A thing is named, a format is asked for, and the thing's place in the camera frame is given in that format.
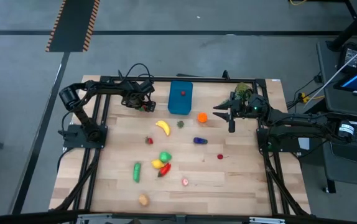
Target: blue box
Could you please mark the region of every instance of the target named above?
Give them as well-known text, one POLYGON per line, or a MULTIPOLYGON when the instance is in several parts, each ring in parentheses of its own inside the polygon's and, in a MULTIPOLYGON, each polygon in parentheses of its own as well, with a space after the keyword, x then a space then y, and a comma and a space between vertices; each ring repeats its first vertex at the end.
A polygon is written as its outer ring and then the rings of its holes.
POLYGON ((188 115, 192 105, 192 82, 172 81, 170 83, 167 109, 172 114, 188 115))

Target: wooden table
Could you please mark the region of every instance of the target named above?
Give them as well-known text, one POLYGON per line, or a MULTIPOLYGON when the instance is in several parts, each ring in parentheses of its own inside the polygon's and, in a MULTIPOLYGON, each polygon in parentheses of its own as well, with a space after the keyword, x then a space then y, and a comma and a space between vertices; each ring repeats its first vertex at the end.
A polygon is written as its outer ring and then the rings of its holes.
MULTIPOLYGON (((100 76, 84 76, 100 80, 100 76)), ((279 80, 266 80, 272 107, 286 111, 279 80)), ((155 82, 153 113, 136 111, 121 105, 120 96, 111 96, 108 139, 100 155, 95 190, 91 203, 94 212, 185 213, 198 215, 270 215, 269 194, 263 158, 258 152, 255 119, 236 119, 236 132, 228 132, 228 123, 212 114, 213 107, 223 102, 235 83, 193 83, 192 110, 188 116, 170 114, 167 109, 170 82, 155 82), (200 124, 197 114, 208 114, 208 122, 200 124), (163 119, 171 127, 170 136, 155 125, 163 119), (178 121, 184 121, 182 129, 178 121), (146 136, 154 140, 145 144, 146 136), (207 145, 194 145, 194 137, 206 138, 207 145), (173 156, 172 169, 165 177, 157 177, 151 165, 161 151, 173 156), (224 159, 217 159, 223 154, 224 159), (141 162, 141 180, 132 179, 133 165, 141 162), (185 177, 189 185, 181 183, 185 177), (138 198, 146 194, 148 207, 138 198)), ((91 114, 95 97, 85 106, 91 114)), ((74 149, 61 161, 50 208, 58 206, 75 186, 83 158, 83 149, 74 149)), ((310 212, 299 162, 289 153, 280 153, 285 185, 300 206, 310 212)), ((81 207, 84 205, 84 187, 81 207)), ((282 211, 276 188, 279 210, 282 211)))

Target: red pepper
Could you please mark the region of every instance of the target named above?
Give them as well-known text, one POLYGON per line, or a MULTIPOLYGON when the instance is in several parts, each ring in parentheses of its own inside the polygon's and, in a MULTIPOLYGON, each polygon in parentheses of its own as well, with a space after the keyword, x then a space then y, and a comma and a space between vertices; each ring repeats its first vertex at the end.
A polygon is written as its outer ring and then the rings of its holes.
POLYGON ((163 177, 164 175, 166 175, 171 167, 172 167, 172 165, 170 165, 170 163, 167 163, 165 166, 160 168, 160 171, 158 173, 158 177, 163 177))

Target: floor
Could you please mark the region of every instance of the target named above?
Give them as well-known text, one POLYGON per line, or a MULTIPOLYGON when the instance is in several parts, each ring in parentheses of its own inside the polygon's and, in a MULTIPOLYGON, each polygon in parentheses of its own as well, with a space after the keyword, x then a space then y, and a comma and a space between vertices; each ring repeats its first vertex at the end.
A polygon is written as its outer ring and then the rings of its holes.
MULTIPOLYGON (((352 3, 357 10, 357 1, 352 3)), ((60 4, 0 0, 0 30, 51 29, 60 4)), ((333 2, 291 6, 286 0, 102 0, 95 29, 343 30, 352 20, 344 4, 333 2)), ((61 53, 45 52, 48 38, 0 35, 0 141, 5 144, 0 150, 0 215, 11 209, 61 62, 61 53)), ((316 42, 316 37, 93 36, 87 53, 70 54, 61 87, 79 82, 83 75, 116 75, 118 69, 142 62, 159 76, 220 77, 228 70, 231 77, 280 78, 289 101, 319 72, 316 42)), ((57 99, 23 212, 48 209, 62 152, 57 130, 64 113, 57 99)), ((337 183, 338 193, 328 195, 320 190, 325 185, 323 168, 302 168, 313 214, 357 221, 357 185, 337 183)))

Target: banana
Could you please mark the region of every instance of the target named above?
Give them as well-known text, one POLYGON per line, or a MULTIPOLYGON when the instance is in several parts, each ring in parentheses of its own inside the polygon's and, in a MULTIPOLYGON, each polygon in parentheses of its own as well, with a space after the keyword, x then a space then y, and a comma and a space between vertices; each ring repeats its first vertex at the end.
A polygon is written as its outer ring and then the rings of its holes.
POLYGON ((160 120, 160 121, 156 122, 156 125, 161 127, 165 131, 167 136, 170 135, 170 127, 165 121, 160 120))

